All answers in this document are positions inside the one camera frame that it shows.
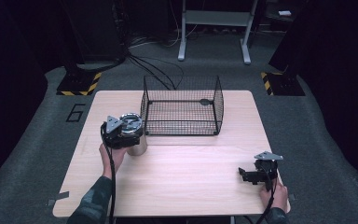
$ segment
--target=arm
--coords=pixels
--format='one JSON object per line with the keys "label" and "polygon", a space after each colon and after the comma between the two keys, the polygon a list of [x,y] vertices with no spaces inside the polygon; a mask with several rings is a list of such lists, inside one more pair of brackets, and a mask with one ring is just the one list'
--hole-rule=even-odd
{"label": "arm", "polygon": [[[276,189],[274,193],[274,202],[272,203],[271,209],[269,210],[266,221],[268,224],[289,224],[289,218],[286,215],[287,212],[287,187],[282,185],[276,179],[273,180],[272,186]],[[260,190],[260,197],[264,207],[269,204],[269,198],[271,197],[271,190],[267,191],[266,186]]]}
{"label": "arm", "polygon": [[[112,159],[115,162],[115,173],[123,162],[127,147],[112,150]],[[103,144],[100,145],[103,160],[103,174],[83,196],[80,205],[69,217],[67,223],[104,223],[106,220],[109,201],[112,196],[112,170],[110,159]]]}

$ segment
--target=stand leg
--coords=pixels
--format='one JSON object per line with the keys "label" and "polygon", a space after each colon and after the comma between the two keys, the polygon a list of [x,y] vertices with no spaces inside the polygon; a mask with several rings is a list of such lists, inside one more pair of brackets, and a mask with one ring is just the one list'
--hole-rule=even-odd
{"label": "stand leg", "polygon": [[249,16],[248,24],[246,26],[245,36],[243,37],[243,39],[241,39],[243,62],[247,65],[251,64],[251,57],[249,55],[249,49],[248,49],[248,39],[249,39],[249,34],[251,33],[252,23],[255,17],[255,8],[257,6],[257,2],[258,0],[254,0],[252,4],[252,10]]}
{"label": "stand leg", "polygon": [[182,4],[182,39],[180,41],[178,60],[181,62],[185,59],[186,53],[186,0]]}

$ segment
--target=yellow black hazard tape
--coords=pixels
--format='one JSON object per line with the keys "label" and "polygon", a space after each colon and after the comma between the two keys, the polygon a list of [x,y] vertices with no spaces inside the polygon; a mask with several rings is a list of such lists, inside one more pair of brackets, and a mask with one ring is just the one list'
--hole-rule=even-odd
{"label": "yellow black hazard tape", "polygon": [[95,75],[90,85],[84,91],[57,91],[57,95],[91,95],[97,87],[98,81],[101,78],[101,73]]}
{"label": "yellow black hazard tape", "polygon": [[[273,75],[281,75],[282,73],[271,73]],[[263,78],[263,82],[264,82],[264,87],[266,88],[267,94],[268,95],[274,95],[274,91],[271,87],[271,84],[269,82],[269,78],[267,76],[267,73],[262,72],[261,73],[261,77]]]}

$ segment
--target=sleeve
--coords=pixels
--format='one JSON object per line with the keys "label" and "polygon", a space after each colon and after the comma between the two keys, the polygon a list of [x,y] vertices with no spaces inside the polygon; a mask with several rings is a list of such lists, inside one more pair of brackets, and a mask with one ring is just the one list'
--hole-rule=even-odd
{"label": "sleeve", "polygon": [[66,223],[104,223],[112,195],[112,180],[101,176],[81,199],[80,205]]}
{"label": "sleeve", "polygon": [[286,213],[277,207],[273,207],[269,210],[266,221],[268,224],[290,224]]}

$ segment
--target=black curtain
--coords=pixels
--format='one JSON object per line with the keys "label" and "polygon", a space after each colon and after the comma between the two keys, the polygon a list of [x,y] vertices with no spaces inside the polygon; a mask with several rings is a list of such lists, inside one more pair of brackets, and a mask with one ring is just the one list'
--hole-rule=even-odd
{"label": "black curtain", "polygon": [[358,170],[358,1],[309,0],[269,63],[307,82],[327,130]]}
{"label": "black curtain", "polygon": [[19,142],[62,55],[82,63],[59,0],[0,0],[0,167]]}

